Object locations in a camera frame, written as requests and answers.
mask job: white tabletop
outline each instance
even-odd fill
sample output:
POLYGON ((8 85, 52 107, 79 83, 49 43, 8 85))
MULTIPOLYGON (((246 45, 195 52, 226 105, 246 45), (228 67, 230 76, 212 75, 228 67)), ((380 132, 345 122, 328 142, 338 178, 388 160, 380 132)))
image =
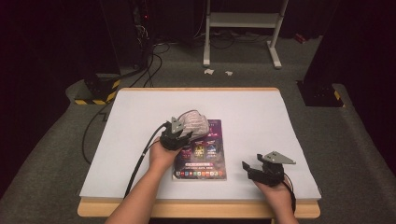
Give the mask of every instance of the white tabletop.
MULTIPOLYGON (((242 161, 258 167, 261 163, 256 154, 272 151, 297 162, 284 165, 297 200, 320 199, 282 96, 274 88, 120 90, 80 197, 123 198, 131 173, 153 132, 171 117, 177 118, 192 109, 208 119, 221 119, 227 180, 175 181, 169 169, 161 182, 158 199, 262 200, 262 194, 243 170, 242 161)), ((148 167, 146 157, 134 183, 148 167)))

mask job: magazine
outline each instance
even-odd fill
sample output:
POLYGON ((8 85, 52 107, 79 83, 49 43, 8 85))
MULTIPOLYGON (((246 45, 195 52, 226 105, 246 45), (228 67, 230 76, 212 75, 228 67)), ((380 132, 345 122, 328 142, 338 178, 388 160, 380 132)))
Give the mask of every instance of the magazine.
POLYGON ((209 119, 209 134, 192 140, 175 158, 175 180, 226 180, 220 119, 209 119))

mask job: person's right arm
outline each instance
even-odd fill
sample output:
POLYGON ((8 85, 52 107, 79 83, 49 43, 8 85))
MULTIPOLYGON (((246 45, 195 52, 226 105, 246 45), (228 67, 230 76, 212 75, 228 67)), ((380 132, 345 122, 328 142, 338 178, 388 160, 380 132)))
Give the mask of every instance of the person's right arm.
POLYGON ((275 187, 269 187, 256 181, 253 182, 264 194, 266 201, 272 207, 276 215, 277 224, 298 223, 291 208, 291 197, 286 186, 280 183, 275 187))

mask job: table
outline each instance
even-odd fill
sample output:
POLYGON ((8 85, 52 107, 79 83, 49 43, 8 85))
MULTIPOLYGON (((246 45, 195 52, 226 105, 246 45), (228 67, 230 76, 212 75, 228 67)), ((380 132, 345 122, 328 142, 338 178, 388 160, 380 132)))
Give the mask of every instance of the table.
MULTIPOLYGON (((285 172, 295 188, 295 215, 298 218, 319 216, 318 186, 292 129, 280 92, 275 88, 120 90, 81 190, 78 214, 82 217, 109 216, 121 202, 142 146, 152 132, 165 119, 170 120, 193 108, 209 119, 221 119, 227 180, 172 181, 168 170, 161 182, 152 217, 274 217, 241 165, 241 160, 257 163, 256 153, 266 154, 274 145, 277 145, 276 151, 297 161, 296 165, 285 165, 285 172), (245 137, 236 137, 248 131, 245 137)), ((145 158, 136 181, 148 167, 145 158)))
POLYGON ((285 11, 289 0, 282 0, 279 13, 230 13, 211 12, 210 0, 206 1, 206 27, 205 27, 205 47, 204 66, 210 65, 210 27, 251 27, 251 28, 273 28, 272 40, 267 41, 267 47, 276 69, 281 69, 279 57, 276 52, 276 41, 280 27, 285 17, 285 11))

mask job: white metal stand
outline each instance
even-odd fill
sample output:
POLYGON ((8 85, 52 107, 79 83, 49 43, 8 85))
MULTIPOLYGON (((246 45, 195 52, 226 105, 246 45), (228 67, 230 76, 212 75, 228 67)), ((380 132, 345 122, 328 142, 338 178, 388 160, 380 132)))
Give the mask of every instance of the white metal stand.
POLYGON ((267 41, 267 46, 274 62, 274 67, 282 67, 277 56, 275 44, 279 30, 285 17, 286 7, 289 0, 283 0, 279 13, 230 13, 211 12, 210 0, 206 1, 206 28, 205 28, 205 48, 204 66, 210 65, 210 27, 251 27, 251 28, 273 28, 274 34, 271 41, 267 41))

